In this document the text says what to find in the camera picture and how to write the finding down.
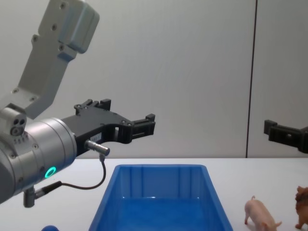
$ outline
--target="pig figurine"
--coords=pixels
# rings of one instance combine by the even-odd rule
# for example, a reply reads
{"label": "pig figurine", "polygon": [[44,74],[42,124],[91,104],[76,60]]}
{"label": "pig figurine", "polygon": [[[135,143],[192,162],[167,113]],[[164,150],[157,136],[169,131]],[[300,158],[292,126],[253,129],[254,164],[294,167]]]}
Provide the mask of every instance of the pig figurine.
{"label": "pig figurine", "polygon": [[245,224],[247,225],[247,220],[250,217],[256,226],[256,231],[276,231],[282,222],[276,224],[264,204],[254,198],[255,196],[245,204]]}
{"label": "pig figurine", "polygon": [[301,229],[304,224],[308,224],[308,188],[298,186],[295,199],[298,214],[298,224],[295,228]]}

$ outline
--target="blue plastic bin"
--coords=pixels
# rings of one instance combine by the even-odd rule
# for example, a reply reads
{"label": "blue plastic bin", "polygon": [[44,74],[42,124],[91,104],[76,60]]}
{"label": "blue plastic bin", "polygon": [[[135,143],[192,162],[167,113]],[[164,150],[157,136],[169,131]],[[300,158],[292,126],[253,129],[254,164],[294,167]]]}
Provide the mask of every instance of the blue plastic bin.
{"label": "blue plastic bin", "polygon": [[90,231],[232,231],[206,167],[119,165]]}

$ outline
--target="white tabletop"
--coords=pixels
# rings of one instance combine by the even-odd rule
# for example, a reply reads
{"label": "white tabletop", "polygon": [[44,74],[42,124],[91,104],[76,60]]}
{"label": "white tabletop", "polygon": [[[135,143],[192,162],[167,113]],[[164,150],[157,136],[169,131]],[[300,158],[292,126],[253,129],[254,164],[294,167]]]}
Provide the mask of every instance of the white tabletop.
{"label": "white tabletop", "polygon": [[[60,231],[88,230],[111,174],[120,164],[206,166],[234,231],[255,230],[251,220],[251,225],[244,225],[244,204],[252,195],[265,204],[277,222],[282,220],[279,231],[297,230],[294,228],[298,219],[296,188],[308,186],[308,159],[107,159],[106,181],[98,189],[60,187],[36,200],[33,208],[23,207],[22,194],[1,204],[0,230],[41,231],[47,225],[54,225]],[[72,166],[36,185],[36,189],[58,180],[92,186],[101,180],[102,172],[98,159],[76,160]]]}

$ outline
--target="white wall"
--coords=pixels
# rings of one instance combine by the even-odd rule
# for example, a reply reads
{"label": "white wall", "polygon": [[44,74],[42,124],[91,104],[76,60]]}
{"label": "white wall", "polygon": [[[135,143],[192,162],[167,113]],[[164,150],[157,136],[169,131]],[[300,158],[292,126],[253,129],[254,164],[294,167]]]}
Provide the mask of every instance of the white wall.
{"label": "white wall", "polygon": [[308,125],[308,1],[259,0],[248,157],[307,157],[269,142],[264,120]]}
{"label": "white wall", "polygon": [[[40,118],[110,98],[128,119],[157,116],[154,136],[106,144],[111,157],[245,156],[255,0],[87,2],[101,16],[96,34]],[[18,83],[46,6],[0,1],[0,97]]]}

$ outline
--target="green light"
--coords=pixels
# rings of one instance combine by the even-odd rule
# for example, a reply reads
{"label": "green light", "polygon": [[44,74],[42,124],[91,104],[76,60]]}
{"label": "green light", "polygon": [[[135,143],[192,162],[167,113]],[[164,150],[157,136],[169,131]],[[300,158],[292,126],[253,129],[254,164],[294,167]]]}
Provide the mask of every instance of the green light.
{"label": "green light", "polygon": [[45,178],[51,177],[56,172],[56,167],[51,167],[47,170]]}

